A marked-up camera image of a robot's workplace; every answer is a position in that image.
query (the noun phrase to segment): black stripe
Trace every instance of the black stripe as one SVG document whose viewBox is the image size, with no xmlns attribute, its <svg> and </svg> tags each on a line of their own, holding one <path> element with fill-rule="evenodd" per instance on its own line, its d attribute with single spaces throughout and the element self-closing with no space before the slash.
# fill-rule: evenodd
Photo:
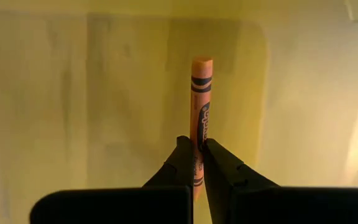
<svg viewBox="0 0 358 224">
<path fill-rule="evenodd" d="M 195 180 L 194 180 L 194 183 L 198 183 L 198 182 L 202 181 L 203 178 L 204 178 L 204 177 L 202 177 L 202 178 L 200 178 L 200 179 L 195 179 Z"/>
<path fill-rule="evenodd" d="M 191 81 L 196 85 L 205 85 L 212 80 L 212 77 L 209 78 L 195 78 L 191 77 Z"/>
<path fill-rule="evenodd" d="M 208 87 L 206 87 L 204 89 L 197 89 L 192 85 L 191 90 L 195 91 L 196 93 L 206 93 L 208 91 L 211 91 L 211 85 L 209 85 Z"/>
<path fill-rule="evenodd" d="M 198 186 L 201 186 L 203 184 L 203 182 L 201 181 L 200 183 L 198 184 L 195 184 L 194 187 L 198 187 Z"/>
</svg>

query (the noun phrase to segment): stained surface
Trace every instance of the stained surface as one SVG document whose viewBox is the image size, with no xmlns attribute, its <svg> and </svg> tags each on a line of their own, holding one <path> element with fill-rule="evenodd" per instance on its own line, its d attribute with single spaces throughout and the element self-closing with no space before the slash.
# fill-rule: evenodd
<svg viewBox="0 0 358 224">
<path fill-rule="evenodd" d="M 266 68 L 252 22 L 0 12 L 0 216 L 59 189 L 138 187 L 188 135 L 190 62 L 215 58 L 209 136 L 252 165 Z M 195 222 L 210 222 L 206 194 Z"/>
</svg>

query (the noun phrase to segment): orange crayon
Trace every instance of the orange crayon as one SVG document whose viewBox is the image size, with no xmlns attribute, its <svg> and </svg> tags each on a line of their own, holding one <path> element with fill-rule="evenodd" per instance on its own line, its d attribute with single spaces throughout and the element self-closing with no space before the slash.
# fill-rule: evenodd
<svg viewBox="0 0 358 224">
<path fill-rule="evenodd" d="M 203 155 L 200 150 L 208 132 L 212 70 L 211 58 L 195 58 L 191 65 L 190 140 L 194 149 L 194 200 L 200 195 L 204 180 Z"/>
</svg>

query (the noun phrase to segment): yellow background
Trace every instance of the yellow background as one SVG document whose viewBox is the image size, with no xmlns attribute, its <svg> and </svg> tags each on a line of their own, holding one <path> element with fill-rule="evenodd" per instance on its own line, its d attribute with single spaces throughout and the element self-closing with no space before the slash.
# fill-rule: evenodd
<svg viewBox="0 0 358 224">
<path fill-rule="evenodd" d="M 278 184 L 358 186 L 342 0 L 0 0 L 0 223 L 55 190 L 144 184 L 188 135 L 199 54 L 215 59 L 209 137 Z"/>
</svg>

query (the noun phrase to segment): crayon label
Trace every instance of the crayon label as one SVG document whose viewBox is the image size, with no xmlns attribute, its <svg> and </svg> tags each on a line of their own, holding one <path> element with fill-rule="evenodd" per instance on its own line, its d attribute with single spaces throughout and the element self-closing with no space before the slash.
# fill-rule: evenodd
<svg viewBox="0 0 358 224">
<path fill-rule="evenodd" d="M 209 120 L 209 102 L 206 103 L 200 110 L 198 116 L 198 127 L 197 127 L 197 148 L 200 150 L 201 145 L 207 138 L 208 133 L 208 120 Z"/>
</svg>

